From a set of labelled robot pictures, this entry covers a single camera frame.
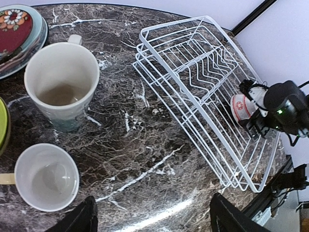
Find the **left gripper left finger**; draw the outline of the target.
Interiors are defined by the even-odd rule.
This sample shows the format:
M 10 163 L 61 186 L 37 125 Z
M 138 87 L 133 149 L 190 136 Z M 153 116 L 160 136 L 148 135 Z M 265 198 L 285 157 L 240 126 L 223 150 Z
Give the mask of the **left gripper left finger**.
M 86 197 L 56 225 L 46 232 L 97 232 L 98 208 L 93 196 Z

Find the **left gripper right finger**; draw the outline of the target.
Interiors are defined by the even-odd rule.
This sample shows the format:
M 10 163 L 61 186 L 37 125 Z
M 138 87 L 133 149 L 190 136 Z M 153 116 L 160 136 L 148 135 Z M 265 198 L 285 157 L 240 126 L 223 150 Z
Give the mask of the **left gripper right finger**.
M 213 232 L 268 232 L 239 211 L 220 193 L 210 202 L 211 229 Z

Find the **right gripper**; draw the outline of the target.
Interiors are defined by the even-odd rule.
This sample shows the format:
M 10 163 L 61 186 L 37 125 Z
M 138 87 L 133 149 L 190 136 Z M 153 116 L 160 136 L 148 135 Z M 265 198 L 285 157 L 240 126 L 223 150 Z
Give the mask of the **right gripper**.
M 271 133 L 278 128 L 278 121 L 272 115 L 263 117 L 260 111 L 255 111 L 249 119 L 245 120 L 245 130 L 252 139 L 268 139 Z

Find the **yellow mug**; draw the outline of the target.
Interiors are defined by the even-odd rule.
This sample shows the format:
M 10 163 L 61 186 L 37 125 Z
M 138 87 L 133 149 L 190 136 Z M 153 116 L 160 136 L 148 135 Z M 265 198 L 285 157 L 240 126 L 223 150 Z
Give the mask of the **yellow mug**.
M 66 208 L 79 189 L 79 171 L 62 148 L 47 143 L 28 147 L 18 157 L 13 173 L 0 175 L 1 185 L 15 185 L 21 198 L 43 212 Z

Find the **lime green bowl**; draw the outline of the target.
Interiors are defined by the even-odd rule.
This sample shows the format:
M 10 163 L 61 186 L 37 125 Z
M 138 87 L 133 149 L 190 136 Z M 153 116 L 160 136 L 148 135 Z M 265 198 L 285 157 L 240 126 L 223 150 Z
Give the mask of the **lime green bowl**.
M 0 155 L 9 143 L 11 135 L 11 117 L 5 101 L 0 99 Z

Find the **teal patterned mug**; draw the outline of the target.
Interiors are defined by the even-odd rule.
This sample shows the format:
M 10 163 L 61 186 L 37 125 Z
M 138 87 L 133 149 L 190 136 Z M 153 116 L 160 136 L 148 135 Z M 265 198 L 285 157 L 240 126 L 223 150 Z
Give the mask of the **teal patterned mug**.
M 50 44 L 28 62 L 24 73 L 26 91 L 38 109 L 59 131 L 74 131 L 94 96 L 100 77 L 98 62 L 82 37 Z

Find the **dark red floral bowl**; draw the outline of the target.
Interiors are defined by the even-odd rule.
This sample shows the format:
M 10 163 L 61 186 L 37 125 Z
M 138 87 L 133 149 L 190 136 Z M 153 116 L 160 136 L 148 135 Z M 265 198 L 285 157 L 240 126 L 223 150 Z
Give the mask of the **dark red floral bowl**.
M 0 57 L 6 57 L 17 50 L 32 31 L 30 14 L 19 9 L 0 12 Z

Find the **light teal plate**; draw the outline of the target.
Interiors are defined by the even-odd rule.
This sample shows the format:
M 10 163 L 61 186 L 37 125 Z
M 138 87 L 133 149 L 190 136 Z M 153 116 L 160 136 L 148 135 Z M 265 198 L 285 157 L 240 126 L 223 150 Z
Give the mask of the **light teal plate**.
M 9 56 L 0 58 L 0 65 L 3 66 L 4 63 L 8 62 L 9 60 L 13 59 L 16 57 L 18 54 L 21 52 L 27 51 L 31 45 L 35 43 L 35 41 L 38 39 L 38 37 L 41 34 L 42 30 L 42 16 L 41 14 L 34 9 L 33 7 L 22 5 L 22 4 L 15 4 L 15 5 L 8 5 L 0 8 L 0 11 L 8 10 L 8 9 L 19 9 L 22 11 L 26 11 L 30 14 L 33 20 L 33 26 L 32 26 L 32 31 L 26 41 L 17 49 L 15 50 L 12 54 Z

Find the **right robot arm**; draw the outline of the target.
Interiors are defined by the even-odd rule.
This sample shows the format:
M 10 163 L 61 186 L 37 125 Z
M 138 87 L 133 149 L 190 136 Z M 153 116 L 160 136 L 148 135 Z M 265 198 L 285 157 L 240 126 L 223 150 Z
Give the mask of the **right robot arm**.
M 301 90 L 308 84 L 297 86 L 288 80 L 268 87 L 243 80 L 239 89 L 257 109 L 239 124 L 252 138 L 260 134 L 265 139 L 271 130 L 283 132 L 294 147 L 299 138 L 309 136 L 309 96 Z

